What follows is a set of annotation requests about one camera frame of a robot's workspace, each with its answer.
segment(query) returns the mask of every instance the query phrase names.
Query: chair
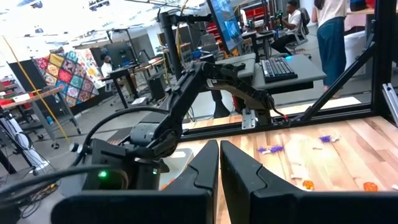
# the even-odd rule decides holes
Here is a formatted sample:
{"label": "chair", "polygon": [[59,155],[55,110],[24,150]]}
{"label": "chair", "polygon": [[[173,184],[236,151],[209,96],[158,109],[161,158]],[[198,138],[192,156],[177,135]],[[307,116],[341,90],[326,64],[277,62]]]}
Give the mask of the chair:
{"label": "chair", "polygon": [[218,48],[218,44],[216,42],[216,38],[214,37],[214,34],[205,34],[201,38],[201,44],[202,44],[202,51],[205,52],[210,52],[215,56],[215,59],[217,60],[219,56],[224,57],[224,52],[220,51]]}
{"label": "chair", "polygon": [[[290,50],[293,50],[293,54],[295,55],[297,54],[296,48],[308,42],[307,35],[305,35],[303,22],[301,23],[300,28],[294,33],[294,37],[296,38],[296,40],[291,43],[288,43],[286,47]],[[307,56],[309,59],[312,58],[311,54],[304,54],[304,55]]]}

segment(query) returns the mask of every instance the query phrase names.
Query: green light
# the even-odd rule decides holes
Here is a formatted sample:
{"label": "green light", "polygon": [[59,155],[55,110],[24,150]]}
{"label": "green light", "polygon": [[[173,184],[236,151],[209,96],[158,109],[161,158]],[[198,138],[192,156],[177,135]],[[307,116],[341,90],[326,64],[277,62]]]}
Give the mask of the green light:
{"label": "green light", "polygon": [[98,174],[98,177],[101,177],[101,178],[105,178],[105,177],[107,177],[108,176],[108,172],[106,172],[106,171],[104,171],[104,170],[102,170],[101,172],[99,172],[99,174]]}

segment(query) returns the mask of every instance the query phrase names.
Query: colorful quilt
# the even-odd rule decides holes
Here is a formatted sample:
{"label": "colorful quilt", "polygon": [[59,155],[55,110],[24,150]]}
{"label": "colorful quilt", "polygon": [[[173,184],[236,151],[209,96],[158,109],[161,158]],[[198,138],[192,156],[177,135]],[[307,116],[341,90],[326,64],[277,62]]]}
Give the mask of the colorful quilt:
{"label": "colorful quilt", "polygon": [[80,64],[78,54],[74,51],[50,54],[35,59],[35,63],[47,85],[63,88],[61,94],[69,107],[99,94],[85,67]]}

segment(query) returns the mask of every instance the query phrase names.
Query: man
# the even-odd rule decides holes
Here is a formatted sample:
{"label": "man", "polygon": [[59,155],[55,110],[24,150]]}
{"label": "man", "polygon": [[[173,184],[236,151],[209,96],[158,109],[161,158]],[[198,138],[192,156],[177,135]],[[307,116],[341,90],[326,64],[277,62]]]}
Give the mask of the man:
{"label": "man", "polygon": [[[101,66],[101,72],[102,76],[104,78],[108,77],[109,74],[113,71],[113,65],[112,65],[112,59],[109,55],[106,54],[101,54],[101,60],[104,62],[104,64]],[[130,74],[132,83],[134,84],[134,88],[137,89],[137,80],[134,74]],[[120,87],[123,87],[126,84],[126,80],[124,78],[118,80],[118,84]],[[129,94],[132,96],[132,90],[130,89],[129,85],[126,85],[126,89],[129,92]]]}
{"label": "man", "polygon": [[279,37],[274,43],[271,44],[271,47],[279,53],[286,53],[292,55],[290,51],[286,49],[286,45],[296,40],[294,33],[301,26],[301,12],[297,10],[297,1],[289,1],[286,7],[287,13],[289,13],[288,19],[282,19],[282,24],[284,27],[288,29],[286,35],[283,37]]}
{"label": "man", "polygon": [[104,78],[106,78],[113,70],[112,59],[109,55],[101,54],[101,60],[104,62],[101,66],[101,72]]}

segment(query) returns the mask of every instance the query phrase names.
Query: purple object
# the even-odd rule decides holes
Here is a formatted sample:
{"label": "purple object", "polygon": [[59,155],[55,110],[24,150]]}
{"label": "purple object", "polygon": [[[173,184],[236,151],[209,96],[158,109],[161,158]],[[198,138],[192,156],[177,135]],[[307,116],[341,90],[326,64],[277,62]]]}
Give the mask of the purple object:
{"label": "purple object", "polygon": [[263,152],[267,151],[267,149],[264,148],[264,147],[260,147],[260,148],[258,149],[258,151],[261,152],[261,153],[263,153]]}
{"label": "purple object", "polygon": [[279,152],[279,151],[284,150],[284,147],[283,147],[283,146],[272,146],[269,150],[270,150],[272,153],[275,153],[275,152]]}
{"label": "purple object", "polygon": [[331,136],[321,136],[319,137],[319,140],[321,140],[323,143],[328,143],[331,142]]}

